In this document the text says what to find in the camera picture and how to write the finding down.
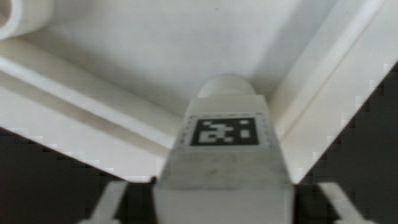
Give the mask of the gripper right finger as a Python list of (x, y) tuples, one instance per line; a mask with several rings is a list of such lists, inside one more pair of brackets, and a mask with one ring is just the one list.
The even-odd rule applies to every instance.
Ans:
[(297, 185), (294, 224), (377, 224), (365, 218), (336, 182)]

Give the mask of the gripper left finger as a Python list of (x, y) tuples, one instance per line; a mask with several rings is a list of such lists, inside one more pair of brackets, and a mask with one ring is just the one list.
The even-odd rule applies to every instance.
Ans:
[(159, 224), (153, 204), (157, 178), (148, 183), (111, 181), (89, 217), (77, 224)]

